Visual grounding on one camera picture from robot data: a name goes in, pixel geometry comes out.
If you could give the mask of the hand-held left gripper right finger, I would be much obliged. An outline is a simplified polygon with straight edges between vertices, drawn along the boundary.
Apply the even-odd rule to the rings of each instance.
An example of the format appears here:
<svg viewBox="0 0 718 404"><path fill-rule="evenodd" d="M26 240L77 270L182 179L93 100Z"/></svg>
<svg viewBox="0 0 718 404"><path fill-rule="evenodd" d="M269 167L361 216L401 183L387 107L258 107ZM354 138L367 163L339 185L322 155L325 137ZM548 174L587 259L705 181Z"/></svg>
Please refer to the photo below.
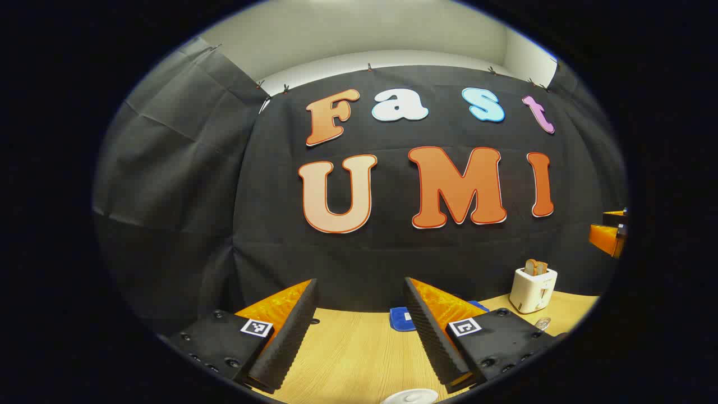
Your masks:
<svg viewBox="0 0 718 404"><path fill-rule="evenodd" d="M403 296L426 356L448 393L502 378L566 338L514 310L465 301L414 278Z"/></svg>

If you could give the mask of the white toaster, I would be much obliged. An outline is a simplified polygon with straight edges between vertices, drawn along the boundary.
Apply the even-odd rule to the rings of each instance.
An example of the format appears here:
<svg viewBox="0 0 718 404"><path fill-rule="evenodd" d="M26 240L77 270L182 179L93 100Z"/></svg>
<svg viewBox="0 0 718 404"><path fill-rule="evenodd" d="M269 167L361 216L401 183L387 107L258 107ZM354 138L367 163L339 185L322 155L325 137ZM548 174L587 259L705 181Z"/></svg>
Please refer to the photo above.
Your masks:
<svg viewBox="0 0 718 404"><path fill-rule="evenodd" d="M558 273L550 268L537 276L527 274L524 268L516 269L509 294L510 303L520 314L545 309L551 302L557 278Z"/></svg>

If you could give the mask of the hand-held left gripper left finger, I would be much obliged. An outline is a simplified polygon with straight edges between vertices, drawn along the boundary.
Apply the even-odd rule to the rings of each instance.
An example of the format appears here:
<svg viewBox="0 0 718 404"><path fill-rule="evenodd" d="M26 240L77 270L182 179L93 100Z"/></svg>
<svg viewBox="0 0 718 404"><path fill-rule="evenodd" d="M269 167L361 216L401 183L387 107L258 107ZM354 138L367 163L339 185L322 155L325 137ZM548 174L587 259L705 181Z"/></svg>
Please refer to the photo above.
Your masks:
<svg viewBox="0 0 718 404"><path fill-rule="evenodd" d="M212 373L264 393L280 389L315 315L317 279L308 279L235 313L213 310L168 343Z"/></svg>

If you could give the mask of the blue towel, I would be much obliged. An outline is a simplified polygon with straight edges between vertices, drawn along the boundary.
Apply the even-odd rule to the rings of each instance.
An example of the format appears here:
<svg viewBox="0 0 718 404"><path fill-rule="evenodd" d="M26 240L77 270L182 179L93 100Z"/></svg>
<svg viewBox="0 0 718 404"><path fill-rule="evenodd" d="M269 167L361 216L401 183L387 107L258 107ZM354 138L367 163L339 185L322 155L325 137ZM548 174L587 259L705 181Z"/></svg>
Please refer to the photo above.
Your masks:
<svg viewBox="0 0 718 404"><path fill-rule="evenodd" d="M434 309L433 319L438 323L442 332L446 331L447 325L457 320L469 319L476 315L487 314L488 309L477 301L447 302L446 304L428 304L429 309ZM408 307L393 307L389 312L389 323L397 332L414 332L416 322L413 320Z"/></svg>

